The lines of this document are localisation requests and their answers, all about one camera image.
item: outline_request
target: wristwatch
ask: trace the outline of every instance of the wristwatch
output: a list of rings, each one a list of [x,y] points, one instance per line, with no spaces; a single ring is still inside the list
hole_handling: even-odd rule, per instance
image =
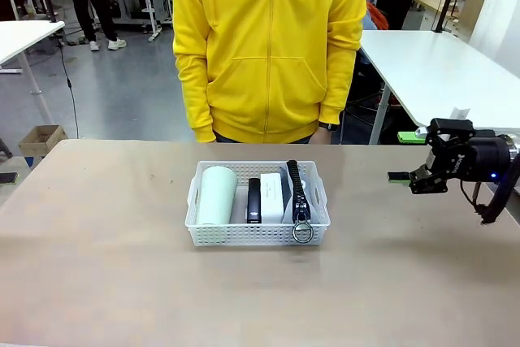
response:
[[[328,130],[329,132],[335,132],[338,129],[338,125],[325,124],[324,122],[320,122],[319,127],[324,128],[324,129]]]

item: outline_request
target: beige tabletop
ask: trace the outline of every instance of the beige tabletop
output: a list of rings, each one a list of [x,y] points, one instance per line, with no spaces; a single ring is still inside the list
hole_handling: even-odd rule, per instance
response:
[[[516,346],[520,231],[481,227],[457,183],[386,172],[426,147],[63,141],[0,210],[0,342],[48,346]],[[199,160],[314,160],[315,248],[195,248]]]
[[[431,12],[438,12],[440,14],[440,12],[442,11],[442,8],[444,7],[444,3],[446,0],[414,0],[415,2],[417,2],[418,4],[420,4],[421,6],[424,6],[426,7],[429,11]],[[454,11],[452,13],[452,7],[449,8],[448,10],[448,15],[447,17],[448,18],[458,18],[459,16],[459,11]]]

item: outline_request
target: hoodie pocket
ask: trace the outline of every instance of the hoodie pocket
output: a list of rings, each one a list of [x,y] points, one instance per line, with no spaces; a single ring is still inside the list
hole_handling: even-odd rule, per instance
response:
[[[268,131],[287,132],[318,120],[323,83],[304,59],[273,58]]]
[[[263,128],[267,104],[267,60],[233,59],[208,84],[206,92],[212,114],[249,132]]]

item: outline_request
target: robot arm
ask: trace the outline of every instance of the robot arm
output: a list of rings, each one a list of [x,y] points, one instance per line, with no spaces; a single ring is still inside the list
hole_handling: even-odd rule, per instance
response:
[[[520,145],[510,136],[492,130],[475,130],[469,120],[433,119],[427,127],[431,146],[425,164],[412,172],[389,172],[390,181],[406,181],[413,194],[446,193],[447,181],[474,182],[471,200],[482,223],[494,223],[503,211],[520,177]],[[477,204],[482,182],[496,182],[498,189],[487,206]]]

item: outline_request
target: orange object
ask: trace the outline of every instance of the orange object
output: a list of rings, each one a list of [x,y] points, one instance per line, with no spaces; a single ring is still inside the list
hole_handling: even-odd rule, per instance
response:
[[[368,12],[370,12],[370,17],[372,18],[375,27],[378,30],[388,30],[388,21],[381,11],[375,8],[375,6],[370,2],[366,2],[366,8],[368,9]]]

